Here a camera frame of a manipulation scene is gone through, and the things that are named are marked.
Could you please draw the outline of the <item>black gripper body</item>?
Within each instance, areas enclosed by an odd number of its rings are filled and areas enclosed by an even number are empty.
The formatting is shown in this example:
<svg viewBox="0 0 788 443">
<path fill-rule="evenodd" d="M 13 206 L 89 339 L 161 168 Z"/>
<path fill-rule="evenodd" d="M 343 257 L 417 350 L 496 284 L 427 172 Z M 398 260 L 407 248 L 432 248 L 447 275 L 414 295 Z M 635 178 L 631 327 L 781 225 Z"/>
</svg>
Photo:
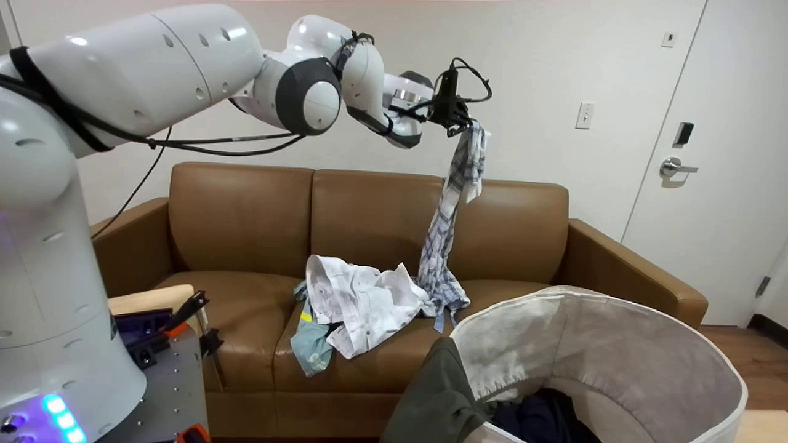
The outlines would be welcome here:
<svg viewBox="0 0 788 443">
<path fill-rule="evenodd" d="M 454 66 L 439 77 L 428 121 L 444 126 L 448 132 L 458 132 L 467 123 L 467 105 L 458 97 L 458 72 Z"/>
</svg>

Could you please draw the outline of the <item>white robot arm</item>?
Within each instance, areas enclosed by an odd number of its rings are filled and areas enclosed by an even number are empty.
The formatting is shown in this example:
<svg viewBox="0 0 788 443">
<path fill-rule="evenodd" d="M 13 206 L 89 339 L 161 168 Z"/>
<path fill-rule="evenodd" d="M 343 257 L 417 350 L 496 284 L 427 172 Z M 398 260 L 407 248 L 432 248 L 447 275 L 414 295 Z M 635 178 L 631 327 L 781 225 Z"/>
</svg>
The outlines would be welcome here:
<svg viewBox="0 0 788 443">
<path fill-rule="evenodd" d="M 391 73 L 373 35 L 299 18 L 269 50 L 231 6 L 198 3 L 86 28 L 0 65 L 0 398 L 2 443 L 99 443 L 146 398 L 99 268 L 85 176 L 183 147 L 237 158 L 237 137 L 163 132 L 227 102 L 278 146 L 348 113 L 397 147 L 439 118 L 439 86 Z"/>
</svg>

